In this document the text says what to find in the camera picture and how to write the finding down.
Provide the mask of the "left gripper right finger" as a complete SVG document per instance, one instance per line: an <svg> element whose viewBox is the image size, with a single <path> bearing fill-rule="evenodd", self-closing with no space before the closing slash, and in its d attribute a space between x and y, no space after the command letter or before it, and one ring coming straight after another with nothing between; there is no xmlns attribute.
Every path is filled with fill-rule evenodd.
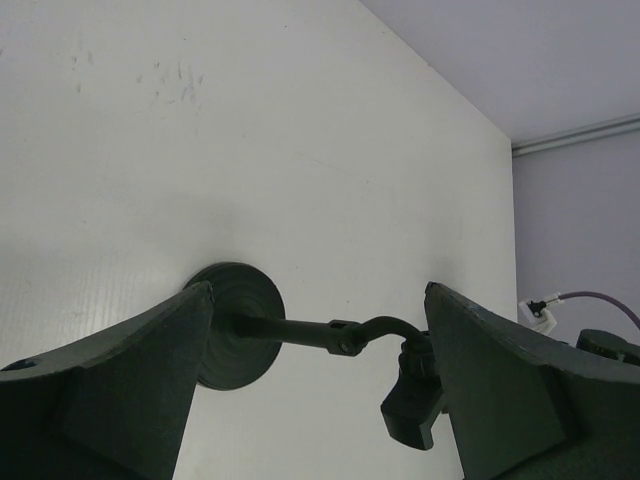
<svg viewBox="0 0 640 480"><path fill-rule="evenodd" d="M467 479L636 479L639 365L431 282L424 308Z"/></svg>

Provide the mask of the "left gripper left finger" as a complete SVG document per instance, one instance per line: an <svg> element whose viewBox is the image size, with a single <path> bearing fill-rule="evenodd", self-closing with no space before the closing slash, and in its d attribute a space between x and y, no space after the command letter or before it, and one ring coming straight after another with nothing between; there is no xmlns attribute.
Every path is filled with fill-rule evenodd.
<svg viewBox="0 0 640 480"><path fill-rule="evenodd" d="M2 368L2 478L172 478L213 306L199 283Z"/></svg>

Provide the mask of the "black phone stand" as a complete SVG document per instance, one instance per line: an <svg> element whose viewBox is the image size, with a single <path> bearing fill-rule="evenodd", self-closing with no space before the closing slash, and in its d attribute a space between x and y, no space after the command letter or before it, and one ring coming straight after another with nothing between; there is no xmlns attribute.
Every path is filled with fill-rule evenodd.
<svg viewBox="0 0 640 480"><path fill-rule="evenodd" d="M394 335L403 342L398 378L380 407L385 426L390 437L406 447L421 451L433 447L432 426L445 412L446 402L428 332L391 316L363 323L288 320L275 283L245 263L215 263L187 283L207 283L213 294L200 385L217 391L244 388L267 373L285 344L356 357L369 343Z"/></svg>

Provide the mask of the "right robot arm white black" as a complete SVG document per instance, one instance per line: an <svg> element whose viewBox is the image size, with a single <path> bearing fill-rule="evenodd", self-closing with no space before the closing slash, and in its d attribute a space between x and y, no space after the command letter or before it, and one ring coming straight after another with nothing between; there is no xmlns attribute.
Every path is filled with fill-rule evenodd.
<svg viewBox="0 0 640 480"><path fill-rule="evenodd" d="M582 330L576 348L621 363L640 366L639 346L606 331Z"/></svg>

